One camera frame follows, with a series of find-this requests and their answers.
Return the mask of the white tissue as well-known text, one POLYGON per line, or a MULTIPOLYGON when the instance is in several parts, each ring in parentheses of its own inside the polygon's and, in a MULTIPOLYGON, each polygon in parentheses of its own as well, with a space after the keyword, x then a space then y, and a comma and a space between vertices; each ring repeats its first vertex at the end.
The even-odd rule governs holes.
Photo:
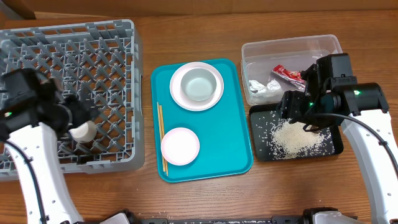
POLYGON ((276 79, 271 80, 268 84, 263 85, 257 80, 249 81, 249 89, 253 93, 265 94, 265 93, 276 93, 282 90, 281 85, 276 79))

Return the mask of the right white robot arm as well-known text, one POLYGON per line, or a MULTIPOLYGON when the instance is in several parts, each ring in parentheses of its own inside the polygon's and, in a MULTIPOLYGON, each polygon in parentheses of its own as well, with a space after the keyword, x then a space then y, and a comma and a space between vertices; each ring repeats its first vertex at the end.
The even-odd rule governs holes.
POLYGON ((358 83, 349 55, 330 54, 300 73, 305 90, 286 91, 277 111, 314 132, 341 126, 363 176, 373 223, 397 223, 397 144, 377 83, 358 83))

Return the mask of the grey-green bowl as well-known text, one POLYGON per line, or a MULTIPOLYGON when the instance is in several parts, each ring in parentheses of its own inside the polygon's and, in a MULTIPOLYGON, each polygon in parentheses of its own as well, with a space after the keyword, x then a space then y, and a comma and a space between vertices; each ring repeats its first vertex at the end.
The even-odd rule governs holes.
POLYGON ((184 95, 193 101, 209 99, 214 94, 216 86, 215 76, 203 68, 189 70, 181 80, 184 95))

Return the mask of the white cup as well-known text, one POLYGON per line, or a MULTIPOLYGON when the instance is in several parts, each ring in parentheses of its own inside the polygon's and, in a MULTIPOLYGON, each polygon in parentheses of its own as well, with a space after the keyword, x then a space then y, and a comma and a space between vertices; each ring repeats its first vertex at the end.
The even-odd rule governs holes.
POLYGON ((77 128, 70 129, 69 133, 76 142, 87 143, 94 140, 97 129, 93 121, 87 121, 77 128))

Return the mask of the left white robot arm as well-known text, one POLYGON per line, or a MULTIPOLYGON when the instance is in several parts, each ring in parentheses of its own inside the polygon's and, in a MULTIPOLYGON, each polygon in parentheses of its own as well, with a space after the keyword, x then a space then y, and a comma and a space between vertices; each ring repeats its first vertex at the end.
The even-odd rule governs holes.
POLYGON ((58 158, 58 140, 96 136, 99 115, 91 99, 62 96, 60 82, 32 68, 1 76, 7 94, 1 108, 1 142, 15 163, 29 223, 81 223, 58 158))

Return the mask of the red snack wrapper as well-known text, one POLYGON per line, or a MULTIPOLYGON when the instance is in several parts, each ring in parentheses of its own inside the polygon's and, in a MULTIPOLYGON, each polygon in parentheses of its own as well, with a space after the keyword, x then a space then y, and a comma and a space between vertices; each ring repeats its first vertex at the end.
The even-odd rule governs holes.
POLYGON ((277 65, 272 69, 272 73, 293 84, 299 90, 305 89, 305 80, 302 79, 300 72, 289 71, 283 65, 277 65))

